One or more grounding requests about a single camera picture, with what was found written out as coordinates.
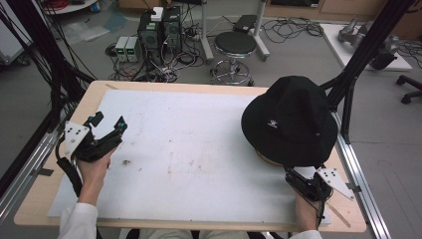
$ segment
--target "aluminum rail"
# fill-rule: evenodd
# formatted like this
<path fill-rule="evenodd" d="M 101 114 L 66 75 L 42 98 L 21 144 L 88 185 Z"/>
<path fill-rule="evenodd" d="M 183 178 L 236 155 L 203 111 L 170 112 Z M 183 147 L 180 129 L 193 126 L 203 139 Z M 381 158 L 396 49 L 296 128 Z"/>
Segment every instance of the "aluminum rail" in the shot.
<path fill-rule="evenodd" d="M 20 199 L 23 192 L 37 177 L 38 172 L 45 163 L 55 145 L 59 141 L 60 131 L 56 127 L 51 133 L 45 133 L 31 156 L 14 178 L 6 192 L 0 199 L 0 226 L 9 215 L 11 209 Z"/>
<path fill-rule="evenodd" d="M 341 119 L 338 113 L 332 113 L 332 115 L 337 121 L 338 127 L 341 128 Z M 338 152 L 341 153 L 340 158 L 343 159 L 345 169 L 351 177 L 354 185 L 359 188 L 359 191 L 355 192 L 356 198 L 358 198 L 364 209 L 364 213 L 370 223 L 375 237 L 377 239 L 390 239 L 390 233 L 388 232 L 388 228 L 385 225 L 381 212 L 376 205 L 375 198 L 370 191 L 356 154 L 354 153 L 351 144 L 344 139 L 341 133 L 339 133 L 337 137 L 337 146 L 340 149 Z"/>

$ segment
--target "white sleeve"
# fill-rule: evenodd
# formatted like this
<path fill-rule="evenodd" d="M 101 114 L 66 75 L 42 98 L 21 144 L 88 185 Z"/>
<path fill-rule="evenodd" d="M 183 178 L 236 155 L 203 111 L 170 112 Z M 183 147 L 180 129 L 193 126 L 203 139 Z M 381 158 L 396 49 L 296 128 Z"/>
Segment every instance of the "white sleeve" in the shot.
<path fill-rule="evenodd" d="M 316 230 L 309 230 L 301 232 L 291 237 L 290 239 L 322 239 L 319 232 Z"/>
<path fill-rule="evenodd" d="M 77 203 L 73 210 L 62 211 L 59 239 L 96 239 L 98 216 L 97 208 L 87 203 Z"/>

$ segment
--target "desk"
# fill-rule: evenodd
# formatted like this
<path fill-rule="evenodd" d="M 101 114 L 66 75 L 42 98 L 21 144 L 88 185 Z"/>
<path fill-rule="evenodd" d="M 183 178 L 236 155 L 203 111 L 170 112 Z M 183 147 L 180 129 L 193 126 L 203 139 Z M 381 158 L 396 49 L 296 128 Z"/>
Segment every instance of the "desk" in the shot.
<path fill-rule="evenodd" d="M 226 94 L 257 96 L 262 94 L 265 88 L 247 88 L 230 86 L 205 86 L 205 85 L 182 85 L 182 84 L 156 84 L 156 83 L 124 83 L 124 82 L 93 82 L 80 105 L 75 111 L 71 121 L 82 123 L 87 117 L 93 115 L 100 105 L 103 95 L 107 90 L 132 90 L 151 92 L 173 93 L 200 93 L 200 94 Z M 336 150 L 331 154 L 327 167 L 338 169 L 343 178 L 346 178 L 344 170 Z M 63 171 L 56 164 L 56 159 L 50 155 L 44 168 L 53 169 L 51 176 L 39 175 L 24 202 L 15 215 L 15 223 L 27 226 L 58 226 L 59 218 L 48 217 L 48 211 L 59 188 Z M 321 231 L 336 232 L 362 232 L 365 230 L 362 214 L 357 202 L 350 201 L 335 192 L 327 203 L 331 211 L 331 223 L 320 228 Z M 128 228 L 175 228 L 194 230 L 249 230 L 249 231 L 296 231 L 295 225 L 280 223 L 241 223 L 241 222 L 189 222 L 189 221 L 157 221 L 157 220 L 113 220 L 99 219 L 99 227 L 128 227 Z"/>
<path fill-rule="evenodd" d="M 323 35 L 325 39 L 329 42 L 329 45 L 331 46 L 341 65 L 345 67 L 356 51 L 356 48 L 353 48 L 350 43 L 342 43 L 338 41 L 338 32 L 346 25 L 320 24 L 320 26 L 323 28 Z M 395 53 L 394 56 L 397 59 L 395 59 L 382 71 L 408 72 L 412 70 L 412 67 L 398 53 Z M 375 69 L 369 65 L 366 66 L 365 70 L 375 71 Z"/>

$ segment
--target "white logo on hat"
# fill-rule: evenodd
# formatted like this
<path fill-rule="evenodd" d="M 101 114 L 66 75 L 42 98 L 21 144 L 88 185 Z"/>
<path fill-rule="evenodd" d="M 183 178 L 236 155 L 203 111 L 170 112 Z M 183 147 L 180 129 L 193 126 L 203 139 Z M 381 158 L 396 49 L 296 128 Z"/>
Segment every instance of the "white logo on hat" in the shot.
<path fill-rule="evenodd" d="M 275 120 L 270 120 L 270 122 L 268 123 L 269 126 L 273 127 L 273 128 L 277 128 L 277 122 Z"/>

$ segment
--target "black bucket hat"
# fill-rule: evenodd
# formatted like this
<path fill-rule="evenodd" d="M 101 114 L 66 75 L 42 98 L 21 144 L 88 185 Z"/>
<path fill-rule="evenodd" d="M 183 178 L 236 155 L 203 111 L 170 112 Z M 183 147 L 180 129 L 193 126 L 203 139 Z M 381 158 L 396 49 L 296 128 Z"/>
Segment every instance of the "black bucket hat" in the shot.
<path fill-rule="evenodd" d="M 322 88 L 306 77 L 279 78 L 242 115 L 242 131 L 264 157 L 284 166 L 319 166 L 328 160 L 337 124 Z"/>

